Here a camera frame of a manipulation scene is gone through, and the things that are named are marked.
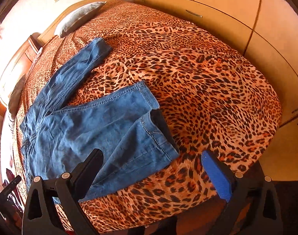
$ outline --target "jeans seam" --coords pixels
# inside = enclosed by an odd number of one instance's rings
[[[33,179],[33,175],[29,171],[28,171],[28,176],[31,180]]]
[[[100,54],[98,54],[97,57],[95,57],[90,64],[88,65],[88,67],[70,84],[70,86],[65,90],[65,92],[60,96],[60,98],[52,105],[52,107],[48,110],[51,111],[55,108],[55,106],[58,104],[58,102],[62,99],[62,97],[70,90],[70,88],[74,85],[74,83],[79,79],[79,77],[81,75],[83,75],[89,68],[90,66],[97,60],[99,59],[106,51],[108,51],[108,49],[104,50],[103,52],[101,52]]]
[[[119,94],[117,94],[117,95],[115,95],[115,96],[113,96],[113,97],[110,97],[110,98],[107,99],[107,100],[102,100],[102,101],[99,101],[99,102],[97,102],[97,103],[94,103],[94,104],[91,104],[91,105],[87,105],[87,106],[84,106],[84,107],[81,107],[81,108],[76,108],[76,107],[75,107],[75,108],[70,108],[70,109],[65,109],[65,110],[57,110],[57,111],[52,112],[52,113],[51,113],[50,115],[48,115],[47,117],[49,117],[49,116],[54,116],[54,115],[57,115],[57,114],[63,114],[63,113],[73,112],[73,111],[87,110],[87,109],[90,109],[90,108],[99,106],[99,105],[101,105],[101,104],[105,104],[105,103],[107,103],[107,102],[113,101],[113,100],[115,100],[115,99],[117,99],[117,98],[120,98],[121,96],[126,95],[127,93],[133,91],[133,90],[136,89],[136,88],[140,89],[140,87],[137,86],[137,85],[136,85],[136,86],[132,86],[130,89],[125,90],[125,91],[123,91],[122,93],[119,93]]]
[[[34,133],[34,136],[29,141],[32,142],[32,140],[35,139],[36,137],[37,137],[37,133]]]
[[[30,145],[30,143],[29,143],[29,144],[23,143],[23,144],[21,145],[21,148],[24,147],[24,146],[29,146],[29,145]]]
[[[153,108],[151,102],[147,99],[147,97],[145,96],[144,92],[140,89],[140,92],[142,92],[142,95],[145,97],[145,99],[147,100],[147,102],[149,103],[149,105]]]
[[[167,155],[167,157],[170,159],[170,161],[172,161],[172,159],[167,154],[167,152],[159,145],[159,143],[157,142],[156,138],[145,127],[145,123],[144,123],[144,118],[143,117],[142,117],[141,121],[142,121],[142,126],[144,127],[144,129],[146,130],[146,132],[153,138],[153,140],[156,142],[156,144],[159,146],[159,148]]]
[[[27,125],[26,125],[26,123],[25,123],[25,118],[24,118],[22,124],[23,124],[23,127],[24,127],[24,128],[23,128],[21,131],[22,131],[22,134],[24,135],[25,130],[26,130],[26,127],[27,127]]]

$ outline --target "wooden dresser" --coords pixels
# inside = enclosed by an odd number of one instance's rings
[[[274,180],[298,180],[298,15],[293,8],[285,0],[134,2],[195,23],[265,75],[280,99],[283,127],[259,160]]]
[[[33,60],[40,49],[38,42],[32,37],[22,44],[13,55],[0,77],[0,115],[4,116],[9,97],[14,86],[23,74],[27,74]]]

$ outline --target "headboard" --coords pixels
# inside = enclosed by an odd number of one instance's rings
[[[27,74],[40,48],[38,42],[29,36],[13,55],[0,77],[0,115],[4,116],[9,97],[16,82]]]
[[[97,2],[97,1],[114,1],[114,0],[82,0],[80,2],[74,3],[73,5],[69,6],[65,11],[63,11],[57,18],[55,21],[53,21],[53,23],[37,38],[38,42],[41,45],[46,44],[54,35],[54,31],[55,28],[57,27],[57,25],[61,22],[62,19],[65,18],[65,16],[67,16],[70,12],[76,10],[77,8],[88,4],[88,3],[92,3],[92,2]]]

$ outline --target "dresser drawer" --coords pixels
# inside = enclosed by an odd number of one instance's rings
[[[298,112],[298,76],[278,51],[253,33],[245,57],[267,78],[282,106],[282,123]]]
[[[26,49],[25,54],[31,62],[33,62],[35,56],[37,55],[31,46]]]
[[[229,15],[191,0],[134,0],[195,23],[240,53],[249,40],[251,29]]]

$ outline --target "blue gripper pad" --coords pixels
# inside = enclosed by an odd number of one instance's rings
[[[227,202],[232,197],[232,184],[224,175],[219,165],[211,158],[208,151],[203,151],[201,154],[201,163],[204,170],[208,174],[213,183],[219,197],[225,199]]]

